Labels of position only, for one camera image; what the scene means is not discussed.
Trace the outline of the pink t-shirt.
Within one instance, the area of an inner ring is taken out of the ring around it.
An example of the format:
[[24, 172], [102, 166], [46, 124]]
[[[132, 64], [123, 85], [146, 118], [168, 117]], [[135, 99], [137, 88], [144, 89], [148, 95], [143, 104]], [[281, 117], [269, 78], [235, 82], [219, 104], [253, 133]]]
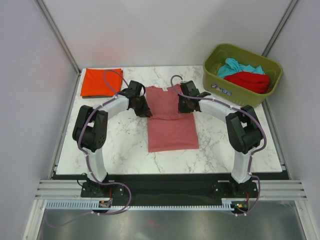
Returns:
[[152, 113], [147, 120], [150, 153], [199, 148], [195, 118], [192, 113], [179, 113], [180, 85], [146, 88], [146, 101]]

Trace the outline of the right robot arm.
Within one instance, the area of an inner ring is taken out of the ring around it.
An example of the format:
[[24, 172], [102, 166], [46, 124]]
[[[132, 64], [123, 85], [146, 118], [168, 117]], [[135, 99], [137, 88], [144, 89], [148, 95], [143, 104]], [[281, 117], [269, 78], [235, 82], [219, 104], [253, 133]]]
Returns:
[[228, 141], [234, 149], [234, 161], [229, 191], [235, 197], [247, 191], [246, 182], [250, 180], [253, 154], [265, 148], [266, 134], [258, 120], [254, 108], [231, 106], [211, 96], [199, 92], [194, 82], [183, 82], [178, 93], [180, 113], [201, 112], [209, 114], [226, 124]]

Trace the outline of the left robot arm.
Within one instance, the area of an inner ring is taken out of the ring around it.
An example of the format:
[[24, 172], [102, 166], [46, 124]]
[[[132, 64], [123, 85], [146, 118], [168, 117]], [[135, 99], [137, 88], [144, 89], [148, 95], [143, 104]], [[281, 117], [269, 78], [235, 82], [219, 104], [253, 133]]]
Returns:
[[87, 176], [93, 181], [92, 191], [99, 197], [106, 196], [110, 185], [104, 181], [108, 175], [102, 153], [107, 140], [108, 120], [117, 114], [132, 109], [137, 117], [151, 118], [152, 113], [147, 104], [144, 85], [131, 81], [127, 88], [117, 92], [114, 97], [97, 107], [83, 105], [80, 107], [72, 132], [72, 139], [84, 153]]

